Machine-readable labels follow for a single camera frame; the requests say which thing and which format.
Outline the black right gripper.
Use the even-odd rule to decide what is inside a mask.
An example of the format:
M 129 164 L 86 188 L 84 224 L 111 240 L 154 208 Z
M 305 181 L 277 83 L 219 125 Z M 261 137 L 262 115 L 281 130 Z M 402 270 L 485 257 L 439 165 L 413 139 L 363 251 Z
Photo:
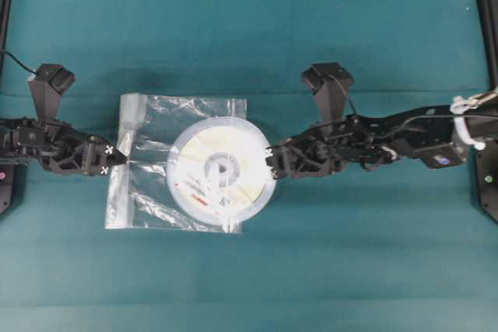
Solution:
M 374 169 L 374 128 L 364 116 L 324 121 L 265 149 L 274 180 L 331 176 L 350 163 Z

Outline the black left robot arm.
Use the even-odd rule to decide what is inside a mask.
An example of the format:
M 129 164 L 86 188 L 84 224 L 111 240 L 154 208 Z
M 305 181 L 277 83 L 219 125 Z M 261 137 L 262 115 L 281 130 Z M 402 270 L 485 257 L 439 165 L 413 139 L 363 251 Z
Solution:
M 1 119 L 1 164 L 25 165 L 35 160 L 58 175 L 106 176 L 128 157 L 107 139 L 77 131 L 64 121 Z

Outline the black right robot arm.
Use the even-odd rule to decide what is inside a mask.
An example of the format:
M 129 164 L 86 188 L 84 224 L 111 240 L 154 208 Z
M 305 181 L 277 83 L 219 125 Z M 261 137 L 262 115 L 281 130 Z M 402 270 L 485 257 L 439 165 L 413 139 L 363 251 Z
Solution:
M 463 99 L 387 117 L 350 114 L 318 123 L 268 147 L 265 161 L 276 180 L 334 175 L 350 163 L 373 171 L 401 159 L 441 169 L 461 165 L 472 148 L 496 139 L 497 101 Z

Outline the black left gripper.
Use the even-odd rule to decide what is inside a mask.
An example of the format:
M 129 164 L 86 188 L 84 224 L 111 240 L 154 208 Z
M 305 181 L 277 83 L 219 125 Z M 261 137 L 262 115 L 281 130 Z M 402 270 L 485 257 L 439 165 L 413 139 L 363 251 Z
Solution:
M 43 144 L 37 149 L 37 161 L 44 171 L 58 175 L 107 176 L 112 168 L 128 163 L 128 157 L 107 139 L 77 131 L 64 121 L 37 120 Z M 93 164 L 93 147 L 106 159 Z

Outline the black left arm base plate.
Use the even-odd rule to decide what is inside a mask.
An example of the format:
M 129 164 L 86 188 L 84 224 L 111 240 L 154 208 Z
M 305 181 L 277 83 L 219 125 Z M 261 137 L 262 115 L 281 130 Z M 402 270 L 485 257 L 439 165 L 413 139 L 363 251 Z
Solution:
M 19 57 L 20 46 L 19 11 L 21 0 L 1 0 L 1 49 Z M 26 75 L 9 57 L 1 55 L 1 117 L 19 117 L 25 109 L 22 95 L 26 92 Z M 22 204 L 26 183 L 26 167 L 22 164 L 2 165 L 6 178 L 1 181 L 1 220 L 5 221 Z

